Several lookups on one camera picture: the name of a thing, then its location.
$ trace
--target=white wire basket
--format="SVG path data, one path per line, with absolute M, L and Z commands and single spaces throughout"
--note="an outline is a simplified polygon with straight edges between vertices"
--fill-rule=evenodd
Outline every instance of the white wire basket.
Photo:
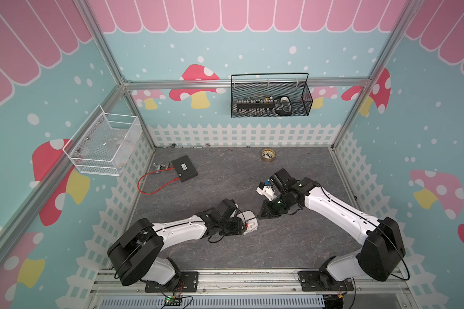
M 84 125 L 65 144 L 63 151 L 80 173 L 120 176 L 141 136 L 141 123 L 137 116 L 105 113 L 100 105 L 93 113 L 98 108 L 100 115 L 75 146 L 66 150 Z

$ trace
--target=red cable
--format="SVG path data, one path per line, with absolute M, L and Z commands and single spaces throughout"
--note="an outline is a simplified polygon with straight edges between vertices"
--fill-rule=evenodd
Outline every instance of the red cable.
M 142 194 L 147 194 L 147 195 L 155 194 L 156 192 L 158 192 L 158 191 L 160 191 L 161 189 L 163 189 L 163 187 L 165 187 L 167 184 L 169 184 L 169 183 L 171 183 L 171 182 L 178 181 L 178 180 L 180 179 L 179 177 L 177 177 L 177 178 L 175 178 L 174 180 L 165 183 L 164 185 L 161 186 L 161 188 L 159 188 L 159 189 L 156 190 L 155 192 L 148 193 L 148 192 L 143 192 L 143 191 L 141 191 L 141 189 L 139 188 L 139 183 L 141 182 L 141 179 L 143 179 L 144 177 L 148 176 L 149 174 L 153 174 L 154 172 L 157 172 L 157 171 L 165 171 L 165 170 L 154 170 L 154 171 L 151 171 L 151 172 L 149 172 L 148 174 L 143 175 L 143 176 L 139 179 L 139 181 L 137 182 L 137 189 L 138 189 Z

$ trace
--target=robotic arm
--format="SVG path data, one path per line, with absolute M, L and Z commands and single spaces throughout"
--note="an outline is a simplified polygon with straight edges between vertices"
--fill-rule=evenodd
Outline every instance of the robotic arm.
M 275 195 L 275 186 L 280 195 Z M 314 210 L 341 227 L 362 248 L 345 256 L 332 256 L 320 268 L 320 281 L 330 288 L 337 281 L 369 275 L 385 281 L 406 252 L 398 224 L 391 218 L 380 220 L 334 197 L 320 183 L 309 178 L 297 181 L 281 169 L 261 182 L 256 191 L 265 195 L 258 219 L 278 218 L 297 204 Z
M 240 212 L 233 200 L 225 199 L 217 207 L 183 220 L 152 224 L 148 219 L 139 219 L 110 246 L 108 257 L 122 285 L 142 280 L 171 291 L 177 287 L 181 273 L 171 259 L 158 257 L 161 250 L 191 239 L 207 237 L 210 241 L 215 234 L 223 238 L 248 234 L 257 228 L 258 221 L 251 211 Z

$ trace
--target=wall-mounted basket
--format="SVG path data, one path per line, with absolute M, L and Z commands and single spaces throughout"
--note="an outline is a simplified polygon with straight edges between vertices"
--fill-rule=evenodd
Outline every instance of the wall-mounted basket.
M 308 73 L 230 76 L 232 117 L 308 116 L 313 98 Z
M 100 105 L 93 113 L 97 110 L 101 113 L 74 147 L 69 145 L 80 128 L 65 144 L 63 151 L 80 173 L 120 176 L 141 136 L 141 124 L 136 116 L 105 113 Z

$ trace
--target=black wire basket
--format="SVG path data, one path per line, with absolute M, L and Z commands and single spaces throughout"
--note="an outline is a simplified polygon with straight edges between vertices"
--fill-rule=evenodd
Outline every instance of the black wire basket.
M 308 76 L 308 73 L 231 75 L 231 116 L 308 116 L 313 104 Z

